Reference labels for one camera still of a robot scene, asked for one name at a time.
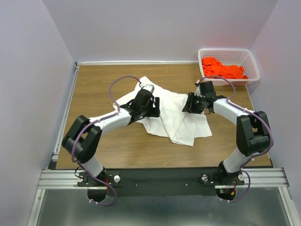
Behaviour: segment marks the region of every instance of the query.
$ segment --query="orange fabric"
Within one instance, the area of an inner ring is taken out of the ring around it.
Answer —
[[[202,59],[202,65],[205,76],[218,75],[226,79],[248,79],[244,74],[244,68],[237,65],[225,66],[214,57],[205,57]]]

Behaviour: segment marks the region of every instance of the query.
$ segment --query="white plastic basket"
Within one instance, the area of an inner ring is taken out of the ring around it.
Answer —
[[[198,63],[202,77],[205,77],[202,65],[202,59],[205,57],[214,57],[223,65],[243,66],[244,75],[249,79],[229,79],[234,86],[245,86],[252,81],[260,79],[259,70],[252,53],[242,48],[201,48],[198,51]],[[204,81],[212,81],[215,86],[228,86],[229,84],[222,79],[204,79]]]

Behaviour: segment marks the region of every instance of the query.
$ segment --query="white cloth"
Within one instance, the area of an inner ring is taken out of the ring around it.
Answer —
[[[137,122],[142,123],[147,133],[160,137],[169,137],[171,142],[181,145],[193,146],[195,137],[212,136],[211,130],[204,114],[190,114],[182,112],[186,101],[186,94],[170,92],[152,83],[147,77],[142,77],[140,81],[144,85],[154,86],[154,97],[160,98],[160,117],[144,118]],[[135,98],[140,90],[139,84],[134,91],[126,94],[117,100],[119,105],[126,104]]]

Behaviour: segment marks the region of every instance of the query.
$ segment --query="white wall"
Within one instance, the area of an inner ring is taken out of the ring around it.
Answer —
[[[301,216],[301,1],[280,0],[252,52],[261,80],[249,86],[256,109],[266,111],[275,139],[270,154],[284,167],[289,192]]]
[[[249,48],[277,0],[43,0],[77,62],[197,60]]]
[[[0,224],[27,225],[74,61],[41,0],[0,2]]]

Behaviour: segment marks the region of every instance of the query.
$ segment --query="brown tabletop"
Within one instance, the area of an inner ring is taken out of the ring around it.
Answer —
[[[147,76],[152,82],[176,93],[195,91],[194,83],[201,77],[199,66],[190,65],[98,65],[81,66],[72,96],[65,133],[79,115],[96,117],[113,111],[109,86],[117,78],[133,75]],[[136,80],[126,78],[117,82],[112,93],[115,99],[132,91]],[[252,109],[246,87],[236,87],[231,99]],[[217,95],[230,96],[231,87],[216,86]],[[101,137],[96,155],[106,168],[210,167],[226,159],[236,147],[236,126],[217,114],[207,120],[211,137],[196,138],[194,146],[173,144],[167,137],[147,134],[144,126],[133,123]],[[270,166],[268,155],[260,156],[249,166]],[[75,169],[70,154],[61,148],[57,169]]]

